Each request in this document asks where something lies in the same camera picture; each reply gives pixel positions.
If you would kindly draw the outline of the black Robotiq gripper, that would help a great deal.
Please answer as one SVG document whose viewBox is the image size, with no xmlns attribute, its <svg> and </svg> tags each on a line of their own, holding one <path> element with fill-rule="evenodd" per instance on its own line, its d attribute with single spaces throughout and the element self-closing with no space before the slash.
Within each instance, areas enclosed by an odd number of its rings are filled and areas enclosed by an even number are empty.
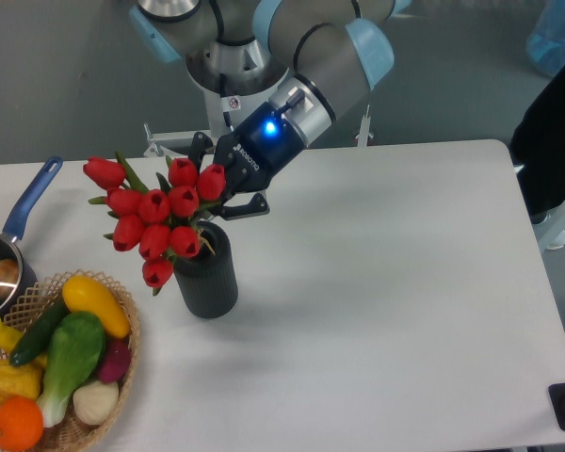
<svg viewBox="0 0 565 452">
<path fill-rule="evenodd" d="M 224 168 L 224 193 L 255 192 L 245 204 L 209 207 L 212 217 L 238 220 L 270 212 L 264 190 L 272 178 L 305 149 L 305 144 L 290 122 L 270 103 L 260 105 L 230 134 L 220 137 L 216 150 L 212 138 L 196 132 L 187 153 L 196 170 L 203 158 L 214 154 L 214 162 Z"/>
</svg>

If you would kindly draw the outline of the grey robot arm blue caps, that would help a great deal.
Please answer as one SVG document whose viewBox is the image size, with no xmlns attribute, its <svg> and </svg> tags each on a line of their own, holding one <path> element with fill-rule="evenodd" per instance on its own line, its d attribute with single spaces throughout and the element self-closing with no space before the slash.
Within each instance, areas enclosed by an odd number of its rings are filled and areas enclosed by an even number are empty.
<svg viewBox="0 0 565 452">
<path fill-rule="evenodd" d="M 159 60 L 202 91 L 205 132 L 148 135 L 148 154 L 211 154 L 225 169 L 199 218 L 267 213 L 272 178 L 392 69 L 380 24 L 400 1 L 136 1 L 129 18 Z"/>
</svg>

